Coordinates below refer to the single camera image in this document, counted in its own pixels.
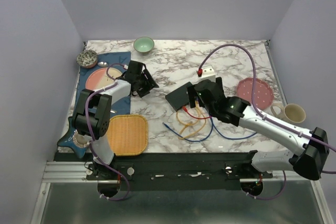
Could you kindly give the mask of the black network switch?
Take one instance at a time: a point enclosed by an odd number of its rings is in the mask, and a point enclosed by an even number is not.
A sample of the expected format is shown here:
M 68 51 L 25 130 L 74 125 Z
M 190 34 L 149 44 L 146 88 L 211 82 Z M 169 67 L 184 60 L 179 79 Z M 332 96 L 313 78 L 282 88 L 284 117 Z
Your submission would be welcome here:
M 170 104 L 175 112 L 190 103 L 187 88 L 191 86 L 192 83 L 187 82 L 165 96 L 166 101 Z

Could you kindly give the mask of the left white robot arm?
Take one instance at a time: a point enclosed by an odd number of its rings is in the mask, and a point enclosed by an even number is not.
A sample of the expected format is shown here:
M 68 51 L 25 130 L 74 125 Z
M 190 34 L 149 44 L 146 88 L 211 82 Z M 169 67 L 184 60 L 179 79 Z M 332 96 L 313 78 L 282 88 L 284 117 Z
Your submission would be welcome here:
M 98 173 L 104 179 L 112 179 L 117 171 L 111 163 L 114 152 L 107 139 L 112 105 L 133 94 L 143 97 L 159 87 L 144 63 L 131 60 L 123 68 L 121 76 L 110 77 L 111 85 L 80 92 L 71 121 L 72 127 L 87 140 L 93 161 L 100 164 Z

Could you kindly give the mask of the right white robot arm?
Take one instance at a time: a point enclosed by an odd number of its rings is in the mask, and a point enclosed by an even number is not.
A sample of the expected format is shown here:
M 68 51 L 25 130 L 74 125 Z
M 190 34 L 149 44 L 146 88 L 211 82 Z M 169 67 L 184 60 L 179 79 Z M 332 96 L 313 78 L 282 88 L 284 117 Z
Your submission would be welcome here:
M 288 170 L 309 180 L 320 179 L 331 148 L 325 130 L 304 129 L 261 112 L 242 98 L 226 97 L 220 77 L 214 82 L 203 80 L 194 84 L 188 87 L 187 93 L 192 108 L 199 104 L 211 117 L 255 131 L 286 148 L 281 152 L 257 152 L 252 159 L 243 162 L 241 171 L 246 177 L 255 177 L 259 172 Z

